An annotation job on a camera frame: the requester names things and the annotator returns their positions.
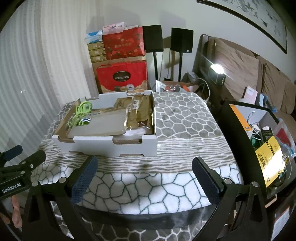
red gift bag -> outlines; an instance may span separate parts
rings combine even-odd
[[[145,55],[143,28],[103,35],[107,60]]]
[[[102,92],[147,90],[146,61],[101,65],[96,69]]]

orange box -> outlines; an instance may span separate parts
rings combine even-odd
[[[235,115],[239,119],[239,121],[242,124],[244,130],[245,131],[251,131],[251,132],[253,132],[252,131],[252,128],[247,123],[246,119],[242,116],[242,114],[239,112],[239,110],[237,109],[237,107],[235,105],[233,105],[233,104],[230,104],[230,107],[232,108],[233,112],[235,113]]]

framed painting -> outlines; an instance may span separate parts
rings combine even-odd
[[[287,29],[276,11],[266,0],[197,0],[248,22],[287,54]]]

brown sofa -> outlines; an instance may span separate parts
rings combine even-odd
[[[203,34],[198,46],[198,74],[206,75],[211,64],[220,64],[226,73],[221,99],[239,100],[247,85],[268,95],[275,116],[282,118],[296,142],[296,85],[273,64],[236,43]]]

white cardboard box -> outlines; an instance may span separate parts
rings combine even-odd
[[[145,95],[152,95],[152,91],[145,91]],[[83,101],[92,103],[92,109],[101,109],[113,107],[117,98],[130,97],[127,92],[116,92],[100,94],[96,99],[80,98],[72,108],[79,105]],[[156,156],[157,155],[157,137],[155,135],[155,105],[153,101],[153,135],[143,135],[142,143],[138,144],[114,144],[113,137],[74,137],[73,139],[62,138],[61,129],[65,127],[71,117],[71,110],[65,116],[58,126],[55,135],[52,136],[56,145],[64,152],[72,152],[86,155],[101,156]]]

